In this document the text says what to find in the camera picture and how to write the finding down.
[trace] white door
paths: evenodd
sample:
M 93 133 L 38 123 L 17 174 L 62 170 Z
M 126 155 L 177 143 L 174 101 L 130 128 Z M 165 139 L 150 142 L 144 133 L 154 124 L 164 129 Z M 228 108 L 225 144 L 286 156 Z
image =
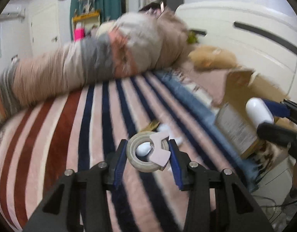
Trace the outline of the white door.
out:
M 33 15 L 31 32 L 34 57 L 59 47 L 60 38 L 56 5 L 47 7 Z

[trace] pink striped blanket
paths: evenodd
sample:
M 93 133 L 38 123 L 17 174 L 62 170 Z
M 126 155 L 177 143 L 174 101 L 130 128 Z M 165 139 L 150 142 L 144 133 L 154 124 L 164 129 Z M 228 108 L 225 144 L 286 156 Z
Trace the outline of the pink striped blanket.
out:
M 91 85 L 24 110 L 0 132 L 0 212 L 21 231 L 66 169 L 89 169 L 152 120 L 182 137 L 180 150 L 192 160 L 214 170 L 230 168 L 246 183 L 243 161 L 213 118 L 166 72 Z M 108 192 L 108 204 L 113 231 L 175 232 L 183 228 L 188 193 L 178 190 L 168 168 L 141 173 L 127 162 L 123 184 Z
M 0 74 L 0 128 L 20 110 L 48 98 L 171 67 L 189 54 L 187 36 L 187 27 L 169 9 L 158 18 L 126 13 L 108 32 L 19 59 Z

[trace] yellow shelf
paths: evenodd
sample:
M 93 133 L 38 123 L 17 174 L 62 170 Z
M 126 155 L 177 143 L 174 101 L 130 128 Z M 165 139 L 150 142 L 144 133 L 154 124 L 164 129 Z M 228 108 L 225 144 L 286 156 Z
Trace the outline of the yellow shelf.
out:
M 82 16 L 76 16 L 74 17 L 72 20 L 74 23 L 80 22 L 80 21 L 84 21 L 90 18 L 94 18 L 94 17 L 98 17 L 100 16 L 100 10 L 96 10 L 95 12 L 91 12 L 87 15 L 82 15 Z

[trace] red stripe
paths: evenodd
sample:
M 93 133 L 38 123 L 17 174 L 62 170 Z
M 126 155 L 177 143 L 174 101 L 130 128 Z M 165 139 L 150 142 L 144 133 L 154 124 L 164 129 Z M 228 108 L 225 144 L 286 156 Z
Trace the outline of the red stripe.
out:
M 19 163 L 17 166 L 15 185 L 14 185 L 14 207 L 15 214 L 18 219 L 19 224 L 23 228 L 28 221 L 26 205 L 25 205 L 25 190 L 27 183 L 27 176 L 29 171 L 29 165 L 31 160 L 31 154 L 33 147 L 35 145 L 37 136 L 40 132 L 40 129 L 43 125 L 43 122 L 52 107 L 54 99 L 46 101 L 38 116 L 36 117 L 30 132 L 26 138 L 26 141 L 21 152 Z
M 7 179 L 8 179 L 8 174 L 9 174 L 9 169 L 10 169 L 10 164 L 11 160 L 15 151 L 16 144 L 19 140 L 19 137 L 24 129 L 24 126 L 26 125 L 26 122 L 32 112 L 33 108 L 30 108 L 27 110 L 25 113 L 21 123 L 19 124 L 17 130 L 15 131 L 13 138 L 10 142 L 7 155 L 5 158 L 5 162 L 3 165 L 3 170 L 1 173 L 1 178 L 0 178 L 0 204 L 1 204 L 1 209 L 3 211 L 3 214 L 5 215 L 7 221 L 15 227 L 13 221 L 11 220 L 9 211 L 8 211 L 8 205 L 7 205 Z
M 81 92 L 76 91 L 68 96 L 58 120 L 45 166 L 43 196 L 66 170 L 69 139 Z

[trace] label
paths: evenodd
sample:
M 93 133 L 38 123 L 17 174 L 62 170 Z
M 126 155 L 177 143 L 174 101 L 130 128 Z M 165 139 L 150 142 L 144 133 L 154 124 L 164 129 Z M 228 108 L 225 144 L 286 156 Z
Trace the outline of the label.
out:
M 219 111 L 215 124 L 242 155 L 257 139 L 255 130 L 229 104 Z

